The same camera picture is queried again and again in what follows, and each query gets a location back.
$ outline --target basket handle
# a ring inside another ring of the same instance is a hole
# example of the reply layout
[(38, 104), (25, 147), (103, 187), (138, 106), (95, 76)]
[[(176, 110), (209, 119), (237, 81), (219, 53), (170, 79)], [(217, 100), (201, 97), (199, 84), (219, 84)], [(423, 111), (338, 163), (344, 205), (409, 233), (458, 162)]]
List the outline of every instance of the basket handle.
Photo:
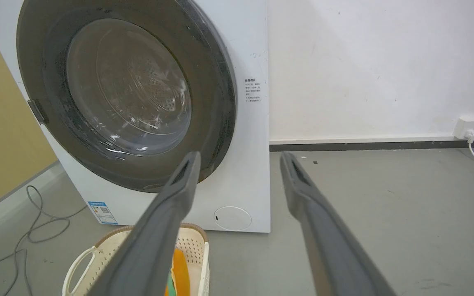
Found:
[[(65, 276), (65, 280), (63, 281), (63, 287), (62, 287), (62, 296), (71, 296), (71, 295), (74, 295), (74, 292), (76, 291), (76, 289), (78, 288), (79, 284), (81, 283), (81, 280), (83, 279), (83, 277), (85, 276), (85, 274), (87, 273), (87, 270), (89, 270), (89, 268), (91, 267), (91, 265), (93, 264), (93, 261), (94, 261), (94, 258), (96, 257), (96, 253), (94, 252), (96, 251), (96, 247), (90, 247), (89, 249), (86, 249), (85, 251), (83, 251), (83, 253), (81, 253), (73, 262), (73, 264), (71, 265), (71, 267), (69, 268), (66, 276)], [(71, 285), (71, 280), (72, 280), (72, 277), (74, 275), (74, 271), (76, 271), (76, 268), (78, 268), (79, 264), (81, 263), (81, 261), (83, 261), (83, 259), (85, 257), (87, 257), (87, 255), (91, 254), (92, 253), (92, 257), (91, 257), (91, 260), (89, 261), (89, 264), (87, 264), (87, 267), (85, 268), (85, 270), (83, 271), (83, 273), (81, 274), (81, 277), (79, 277), (79, 280), (77, 282), (77, 284), (74, 286), (73, 290), (71, 292), (68, 292), (69, 290), (69, 286)]]

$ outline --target gray cable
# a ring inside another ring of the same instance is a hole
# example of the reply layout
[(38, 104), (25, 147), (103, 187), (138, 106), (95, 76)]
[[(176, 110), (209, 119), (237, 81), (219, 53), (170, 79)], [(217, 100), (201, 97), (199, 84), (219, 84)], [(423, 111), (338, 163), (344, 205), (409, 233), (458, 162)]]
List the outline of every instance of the gray cable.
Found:
[[(36, 193), (38, 193), (39, 201), (40, 201), (39, 206), (34, 202), (34, 200), (32, 200), (32, 197), (30, 197), (30, 191), (28, 191), (29, 188), (34, 189), (36, 191)], [(18, 264), (17, 264), (17, 253), (19, 253), (21, 251), (24, 251), (24, 253), (25, 253), (25, 259), (24, 259), (24, 264), (23, 264), (23, 272), (24, 272), (24, 276), (25, 276), (25, 283), (27, 284), (28, 294), (30, 296), (32, 296), (32, 288), (30, 287), (30, 283), (28, 282), (28, 277), (27, 277), (27, 249), (24, 249), (24, 248), (19, 249), (19, 250), (17, 249), (19, 247), (19, 244), (23, 240), (23, 238), (27, 238), (27, 240), (30, 243), (40, 243), (40, 242), (45, 242), (47, 240), (51, 240), (52, 238), (55, 238), (55, 237), (59, 236), (60, 234), (65, 232), (65, 230), (67, 230), (69, 225), (71, 225), (71, 221), (69, 220), (70, 217), (73, 217), (74, 215), (78, 214), (79, 212), (81, 212), (82, 210), (85, 210), (85, 208), (87, 208), (87, 206), (84, 206), (83, 208), (81, 208), (81, 210), (78, 210), (76, 213), (74, 213), (72, 215), (65, 216), (65, 217), (56, 217), (54, 215), (46, 213), (43, 210), (43, 197), (41, 196), (41, 193), (38, 191), (38, 189), (36, 189), (36, 187), (34, 187), (32, 185), (28, 185), (27, 188), (26, 188), (26, 191), (27, 191), (28, 200), (30, 200), (30, 202), (32, 202), (32, 204), (39, 210), (39, 212), (38, 212), (38, 216), (36, 216), (36, 219), (34, 219), (34, 222), (32, 222), (32, 225), (30, 226), (30, 229), (25, 234), (23, 234), (23, 236), (18, 240), (18, 242), (17, 242), (17, 244), (14, 248), (14, 251), (10, 255), (5, 256), (5, 257), (0, 259), (0, 262), (1, 262), (1, 261), (5, 260), (5, 259), (8, 259), (10, 257), (14, 257), (15, 276), (14, 276), (14, 279), (12, 281), (12, 284), (8, 287), (8, 289), (6, 290), (4, 296), (7, 296), (8, 292), (10, 292), (10, 290), (12, 289), (12, 287), (14, 286), (14, 284), (17, 281), (17, 276), (19, 274), (19, 268), (18, 268)], [(36, 226), (36, 222), (38, 221), (38, 219), (40, 218), (42, 213), (44, 215), (50, 217), (51, 219), (49, 221), (45, 222), (45, 223), (41, 223), (40, 225)], [(32, 233), (32, 231), (34, 231), (34, 230), (36, 230), (40, 227), (43, 227), (43, 226), (45, 226), (49, 223), (53, 223), (53, 222), (60, 221), (60, 220), (67, 221), (67, 225), (60, 232), (58, 232), (57, 234), (54, 234), (54, 236), (50, 236), (48, 238), (42, 238), (41, 240), (34, 240), (30, 237), (30, 234)]]

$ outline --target blue and white sticker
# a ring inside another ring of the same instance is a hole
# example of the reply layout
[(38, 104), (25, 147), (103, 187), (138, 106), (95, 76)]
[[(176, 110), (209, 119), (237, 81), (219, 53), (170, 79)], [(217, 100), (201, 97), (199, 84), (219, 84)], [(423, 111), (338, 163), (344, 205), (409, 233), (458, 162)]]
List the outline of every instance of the blue and white sticker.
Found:
[(96, 217), (98, 217), (101, 223), (118, 225), (118, 222), (113, 217), (113, 214), (111, 214), (111, 211), (109, 210), (109, 208), (104, 202), (90, 201), (88, 203), (89, 203), (89, 206), (91, 206), (92, 210), (94, 211), (94, 214), (96, 215)]

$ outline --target power outlet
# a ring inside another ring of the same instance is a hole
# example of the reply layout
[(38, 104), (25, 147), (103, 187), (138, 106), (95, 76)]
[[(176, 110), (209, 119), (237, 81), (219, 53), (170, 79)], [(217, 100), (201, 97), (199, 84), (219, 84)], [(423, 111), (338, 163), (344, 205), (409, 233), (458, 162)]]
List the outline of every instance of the power outlet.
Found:
[(465, 139), (468, 131), (474, 131), (474, 116), (461, 116), (457, 120), (457, 126), (453, 131), (453, 136)]

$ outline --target white wall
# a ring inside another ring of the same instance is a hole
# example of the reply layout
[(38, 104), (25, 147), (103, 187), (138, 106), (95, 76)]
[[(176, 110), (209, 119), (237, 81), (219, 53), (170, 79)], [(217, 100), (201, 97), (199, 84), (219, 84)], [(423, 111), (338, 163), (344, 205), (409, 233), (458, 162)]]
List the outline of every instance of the white wall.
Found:
[(474, 1), (270, 0), (273, 143), (452, 140), (474, 114)]

